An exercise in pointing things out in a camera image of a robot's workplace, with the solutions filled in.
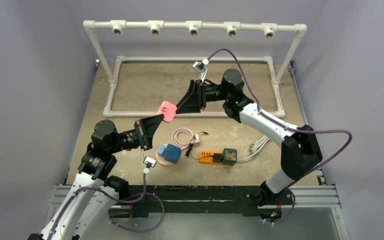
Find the pink small charger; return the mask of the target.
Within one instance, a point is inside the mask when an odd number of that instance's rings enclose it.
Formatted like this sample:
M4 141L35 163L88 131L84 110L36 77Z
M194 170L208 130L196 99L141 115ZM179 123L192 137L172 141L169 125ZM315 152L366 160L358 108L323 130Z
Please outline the pink small charger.
M176 116L177 106L169 101L163 101L159 106L156 114L163 115L163 121L170 123L174 120Z

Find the light blue USB charger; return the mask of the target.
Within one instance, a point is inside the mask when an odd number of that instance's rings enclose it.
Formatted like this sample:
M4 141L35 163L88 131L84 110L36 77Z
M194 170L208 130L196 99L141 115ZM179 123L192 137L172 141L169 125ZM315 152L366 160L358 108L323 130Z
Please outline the light blue USB charger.
M162 156L165 152L165 149L166 149L166 145L165 144L160 144L157 148L157 151L156 151L156 154L158 156Z

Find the pink round socket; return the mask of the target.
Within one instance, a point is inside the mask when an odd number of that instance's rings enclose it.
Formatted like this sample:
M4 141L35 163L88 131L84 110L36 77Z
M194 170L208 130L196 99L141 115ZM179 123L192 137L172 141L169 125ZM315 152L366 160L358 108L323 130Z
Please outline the pink round socket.
M168 167L172 167L175 165L174 163L166 161L163 156L159 156L159 154L157 152L155 153L155 159L156 159L157 163L163 167L168 168Z

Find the blue cube socket adapter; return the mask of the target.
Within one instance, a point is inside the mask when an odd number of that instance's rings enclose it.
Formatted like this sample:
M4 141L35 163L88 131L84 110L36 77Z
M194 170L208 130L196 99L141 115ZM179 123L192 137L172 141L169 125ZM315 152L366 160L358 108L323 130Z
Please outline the blue cube socket adapter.
M168 144L162 154L163 159L171 164L177 164L182 153L182 149L178 146Z

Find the black power adapter with cord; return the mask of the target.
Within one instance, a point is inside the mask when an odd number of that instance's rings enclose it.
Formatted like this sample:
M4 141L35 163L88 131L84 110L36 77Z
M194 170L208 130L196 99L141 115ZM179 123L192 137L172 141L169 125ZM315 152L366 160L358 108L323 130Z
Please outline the black power adapter with cord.
M198 157L194 157L191 155L192 150L195 145L200 142L200 135L209 135L206 131L201 131L197 134L194 134L189 141L189 144L186 148L185 156L187 158L192 158L194 160L198 160L200 164L209 164L209 165L221 165L223 155L220 152L210 152L210 151L201 151Z

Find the dark green cube plug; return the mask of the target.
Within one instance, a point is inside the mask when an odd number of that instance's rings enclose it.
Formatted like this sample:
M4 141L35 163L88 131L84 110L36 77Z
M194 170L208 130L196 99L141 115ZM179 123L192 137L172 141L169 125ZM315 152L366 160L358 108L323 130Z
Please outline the dark green cube plug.
M222 151L221 163L227 166L234 166L237 163L238 156L235 148L224 148Z

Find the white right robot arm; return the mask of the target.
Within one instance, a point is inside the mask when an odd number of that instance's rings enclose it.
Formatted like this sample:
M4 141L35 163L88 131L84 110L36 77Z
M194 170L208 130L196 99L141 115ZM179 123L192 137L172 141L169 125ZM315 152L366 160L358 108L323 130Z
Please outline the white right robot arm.
M268 204L280 198L281 191L299 181L323 159L313 129L282 122L264 111L244 93L244 78L237 69L229 68L221 82L208 84L191 80L188 90L177 103L176 114L200 113L208 102L223 102L226 115L247 125L276 143L281 150L280 169L261 184L260 196Z

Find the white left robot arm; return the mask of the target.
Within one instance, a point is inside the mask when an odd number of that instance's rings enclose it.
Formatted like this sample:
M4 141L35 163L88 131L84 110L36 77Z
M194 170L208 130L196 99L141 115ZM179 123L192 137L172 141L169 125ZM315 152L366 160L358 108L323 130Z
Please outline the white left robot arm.
M83 240L110 207L132 206L148 192L131 194L128 181L111 176L117 163L115 153L150 150L154 133L164 119L159 114L135 121L132 130L118 132L111 120L101 120L81 158L78 172L61 206L49 223L30 240Z

